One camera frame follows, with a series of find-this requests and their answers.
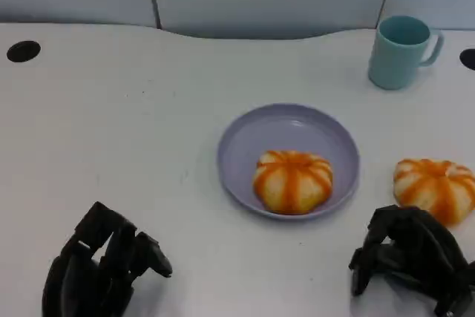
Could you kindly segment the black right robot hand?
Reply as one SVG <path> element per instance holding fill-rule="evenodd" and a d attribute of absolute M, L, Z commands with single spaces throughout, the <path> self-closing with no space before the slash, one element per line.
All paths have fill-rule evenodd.
<path fill-rule="evenodd" d="M 474 302 L 474 263 L 447 228 L 417 207 L 376 209 L 349 268 L 353 296 L 383 275 L 435 300 L 436 316 L 463 316 Z"/>

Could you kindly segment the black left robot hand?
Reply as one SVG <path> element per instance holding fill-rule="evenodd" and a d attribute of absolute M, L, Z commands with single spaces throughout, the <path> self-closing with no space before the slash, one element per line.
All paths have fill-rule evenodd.
<path fill-rule="evenodd" d="M 122 316 L 147 269 L 165 278 L 173 273 L 156 240 L 95 202 L 50 266 L 42 315 Z"/>

